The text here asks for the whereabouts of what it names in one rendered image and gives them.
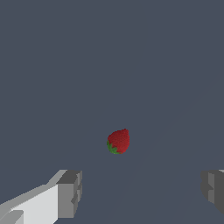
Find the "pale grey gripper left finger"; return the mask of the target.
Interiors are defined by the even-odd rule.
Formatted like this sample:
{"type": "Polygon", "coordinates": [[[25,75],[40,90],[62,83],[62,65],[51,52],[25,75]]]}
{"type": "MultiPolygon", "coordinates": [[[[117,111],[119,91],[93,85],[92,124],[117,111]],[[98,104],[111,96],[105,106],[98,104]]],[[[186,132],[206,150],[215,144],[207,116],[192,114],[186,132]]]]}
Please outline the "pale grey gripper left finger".
{"type": "Polygon", "coordinates": [[[82,195],[82,171],[59,170],[45,185],[0,205],[0,224],[54,224],[73,218],[82,195]]]}

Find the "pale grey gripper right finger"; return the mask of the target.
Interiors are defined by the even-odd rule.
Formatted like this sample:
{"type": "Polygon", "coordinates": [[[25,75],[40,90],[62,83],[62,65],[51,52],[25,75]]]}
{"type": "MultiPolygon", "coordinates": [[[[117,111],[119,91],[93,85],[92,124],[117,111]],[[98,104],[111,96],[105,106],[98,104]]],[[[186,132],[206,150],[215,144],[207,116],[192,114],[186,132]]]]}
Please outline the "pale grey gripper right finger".
{"type": "Polygon", "coordinates": [[[202,171],[200,178],[203,196],[224,214],[224,170],[202,171]]]}

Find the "red strawberry with green leaves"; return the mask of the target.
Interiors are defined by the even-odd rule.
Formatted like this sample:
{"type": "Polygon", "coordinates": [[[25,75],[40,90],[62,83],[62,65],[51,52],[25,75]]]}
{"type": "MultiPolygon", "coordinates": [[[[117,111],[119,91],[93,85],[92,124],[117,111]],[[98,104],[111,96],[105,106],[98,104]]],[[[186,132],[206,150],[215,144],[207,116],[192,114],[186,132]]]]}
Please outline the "red strawberry with green leaves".
{"type": "Polygon", "coordinates": [[[108,150],[113,154],[123,154],[130,146],[130,135],[127,129],[121,129],[108,136],[108,150]]]}

